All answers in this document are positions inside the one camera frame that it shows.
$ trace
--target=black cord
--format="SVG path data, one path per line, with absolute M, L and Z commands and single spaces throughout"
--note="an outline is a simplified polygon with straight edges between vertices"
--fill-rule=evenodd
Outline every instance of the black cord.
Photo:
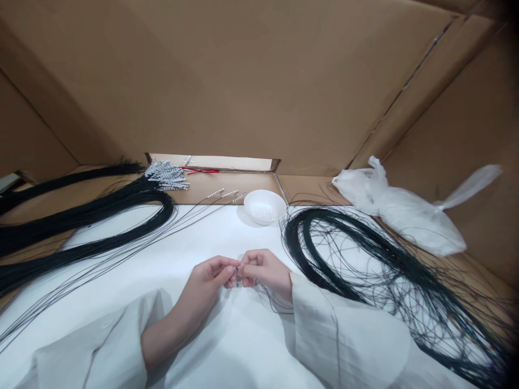
M 347 207 L 314 206 L 295 212 L 284 224 L 285 247 L 317 286 L 339 296 L 382 308 L 402 319 L 418 347 L 472 384 L 498 388 L 509 350 L 483 324 L 508 334 L 513 327 L 473 301 L 489 301 L 439 267 L 427 267 L 369 217 Z M 348 263 L 345 242 L 371 256 L 378 271 Z M 330 253 L 326 260 L 322 252 Z M 456 290 L 454 293 L 446 286 Z

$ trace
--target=cardboard seam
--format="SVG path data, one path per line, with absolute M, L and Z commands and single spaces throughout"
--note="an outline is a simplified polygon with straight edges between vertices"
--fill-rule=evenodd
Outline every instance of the cardboard seam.
M 33 110 L 33 112 L 36 114 L 36 116 L 39 117 L 39 119 L 43 122 L 43 124 L 45 125 L 45 127 L 49 130 L 49 132 L 52 134 L 52 136 L 58 141 L 59 144 L 61 144 L 61 146 L 63 146 L 63 148 L 67 151 L 67 153 L 72 157 L 72 159 L 74 161 L 76 161 L 77 165 L 81 165 L 79 163 L 79 161 L 77 160 L 77 158 L 74 156 L 74 154 L 72 154 L 72 152 L 69 150 L 69 148 L 63 143 L 63 141 L 54 133 L 54 131 L 52 130 L 51 126 L 49 125 L 49 123 L 45 120 L 45 118 L 38 112 L 38 110 L 36 109 L 36 107 L 34 107 L 34 105 L 32 104 L 31 100 L 29 100 L 27 98 L 27 96 L 18 88 L 18 86 L 11 80 L 11 78 L 9 78 L 8 74 L 4 71 L 4 69 L 0 66 L 0 72 L 5 76 L 5 79 L 12 85 L 12 87 L 20 94 L 20 96 L 23 97 L 23 99 L 25 100 L 25 102 L 27 103 L 28 106 L 31 107 L 31 109 Z
M 411 125 L 411 127 L 409 129 L 407 129 L 407 131 L 405 132 L 404 135 L 402 135 L 400 137 L 400 139 L 395 143 L 395 145 L 391 148 L 391 150 L 388 151 L 388 153 L 385 155 L 385 156 L 381 156 L 380 157 L 380 160 L 381 162 L 384 162 L 387 158 L 389 158 L 389 156 L 398 148 L 398 146 L 400 146 L 400 144 L 403 142 L 404 138 L 406 136 L 409 135 L 409 133 L 412 131 L 413 127 L 415 126 L 416 123 L 418 123 L 420 121 L 420 119 L 423 117 L 423 115 L 425 115 L 425 113 L 429 110 L 429 108 L 440 98 L 440 96 L 445 92 L 445 90 L 447 90 L 447 88 L 450 86 L 450 84 L 452 84 L 454 82 L 454 80 L 456 78 L 459 77 L 459 75 L 461 73 L 463 73 L 463 71 L 474 61 L 474 59 L 478 56 L 478 54 L 490 43 L 490 41 L 492 40 L 492 38 L 494 38 L 497 34 L 499 34 L 506 26 L 508 25 L 508 22 L 507 23 L 504 23 L 501 27 L 499 27 L 494 33 L 490 33 L 484 40 L 483 42 L 481 43 L 481 46 L 479 47 L 478 50 L 475 50 L 474 54 L 468 59 L 467 63 L 465 63 L 465 65 L 459 70 L 458 73 L 456 73 L 454 75 L 454 77 L 452 78 L 452 80 L 438 93 L 438 95 L 434 98 L 434 100 L 431 102 L 431 104 L 429 104 L 429 106 L 427 107 L 426 110 L 424 110 L 420 116 L 414 121 L 414 123 Z
M 415 78 L 416 74 L 418 73 L 418 71 L 420 70 L 420 68 L 423 66 L 423 64 L 425 63 L 425 61 L 427 60 L 427 58 L 429 58 L 429 56 L 432 54 L 432 52 L 434 51 L 434 49 L 436 48 L 436 46 L 438 46 L 438 43 L 442 40 L 442 38 L 445 36 L 445 34 L 447 33 L 447 31 L 451 28 L 451 26 L 454 24 L 454 22 L 458 19 L 457 16 L 454 16 L 452 21 L 447 24 L 447 26 L 445 26 L 445 28 L 442 30 L 442 32 L 440 34 L 438 34 L 433 42 L 431 43 L 429 49 L 427 50 L 427 52 L 424 54 L 424 56 L 422 57 L 422 59 L 419 61 L 418 65 L 415 67 L 415 69 L 413 70 L 413 72 L 411 73 L 411 75 L 409 76 L 409 78 L 407 79 L 407 81 L 404 83 L 404 86 L 400 89 L 400 91 L 398 91 L 397 95 L 395 96 L 395 98 L 392 100 L 392 102 L 389 104 L 388 108 L 385 110 L 384 114 L 382 115 L 382 117 L 378 120 L 377 124 L 375 125 L 375 127 L 373 128 L 373 130 L 369 133 L 368 137 L 366 138 L 366 140 L 364 141 L 364 143 L 361 145 L 361 147 L 357 150 L 357 152 L 355 153 L 353 159 L 349 162 L 348 166 L 346 166 L 346 169 L 349 169 L 351 164 L 355 161 L 355 159 L 358 157 L 359 153 L 361 152 L 361 150 L 364 148 L 364 146 L 366 146 L 366 144 L 368 143 L 369 139 L 373 136 L 373 134 L 377 131 L 378 127 L 380 126 L 380 124 L 382 123 L 382 121 L 387 117 L 387 115 L 389 114 L 389 112 L 391 111 L 391 108 L 393 108 L 393 106 L 396 104 L 396 102 L 398 101 L 398 99 L 400 98 L 400 96 L 404 93 L 404 91 L 407 89 L 407 87 L 409 86 L 409 84 L 412 82 L 412 80 Z

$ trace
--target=red wire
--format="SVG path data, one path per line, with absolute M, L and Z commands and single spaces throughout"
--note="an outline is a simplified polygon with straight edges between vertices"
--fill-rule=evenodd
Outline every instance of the red wire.
M 218 169 L 207 169 L 207 170 L 198 170 L 198 169 L 191 169 L 190 167 L 182 167 L 184 170 L 190 170 L 191 172 L 188 173 L 188 175 L 193 173 L 219 173 L 220 170 Z

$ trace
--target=bundle of black cords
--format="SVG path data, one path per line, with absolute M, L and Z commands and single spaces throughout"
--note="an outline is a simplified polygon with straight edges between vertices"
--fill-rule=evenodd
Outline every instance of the bundle of black cords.
M 137 169 L 134 168 L 137 166 L 132 166 L 129 169 L 128 166 L 125 166 L 124 169 L 110 167 L 106 168 L 108 171 L 84 172 L 88 173 L 87 175 L 78 173 L 72 178 L 65 176 L 53 183 L 42 185 L 46 190 L 54 190 L 66 186 L 66 182 L 69 184 L 78 182 L 81 177 L 90 179 L 106 175 L 119 175 L 122 170 L 135 172 Z M 163 192 L 162 184 L 163 182 L 160 180 L 141 176 L 123 188 L 89 203 L 21 225 L 0 226 L 0 256 L 4 257 L 62 232 L 108 219 L 137 205 L 152 202 L 162 204 L 162 208 L 153 217 L 130 231 L 67 250 L 57 251 L 38 259 L 0 266 L 0 297 L 47 272 L 121 247 L 150 234 L 162 226 L 176 210 L 173 199 Z M 32 190 L 29 195 L 21 196 L 21 198 L 27 200 L 42 193 L 45 193 L 45 191 L 41 189 Z M 19 199 L 12 197 L 8 199 L 8 203 L 3 206 L 3 209 L 7 209 L 16 203 L 20 204 L 21 202 Z
M 139 174 L 143 173 L 144 170 L 145 169 L 138 163 L 124 162 L 116 166 L 107 166 L 69 174 L 32 186 L 23 191 L 7 193 L 0 197 L 0 216 L 27 200 L 74 183 L 99 177 Z
M 311 282 L 339 296 L 389 311 L 408 324 L 418 347 L 443 366 L 478 387 L 500 387 L 510 355 L 503 339 L 474 315 L 486 313 L 471 307 L 469 301 L 442 283 L 442 277 L 449 278 L 447 272 L 424 265 L 373 219 L 342 207 L 310 207 L 285 222 L 283 238 L 293 261 Z M 341 239 L 355 242 L 380 262 L 382 271 L 367 274 L 353 269 L 341 254 Z M 322 245 L 332 260 L 327 261 L 320 253 L 318 247 Z M 477 294 L 467 285 L 458 286 L 472 296 Z M 427 318 L 420 317 L 419 311 Z M 496 317 L 485 319 L 512 329 Z

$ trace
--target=right hand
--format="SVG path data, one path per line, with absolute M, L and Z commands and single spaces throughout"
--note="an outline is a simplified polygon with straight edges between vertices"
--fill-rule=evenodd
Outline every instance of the right hand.
M 290 269 L 268 249 L 250 250 L 245 253 L 239 266 L 243 287 L 256 285 L 256 278 L 263 285 L 292 302 Z

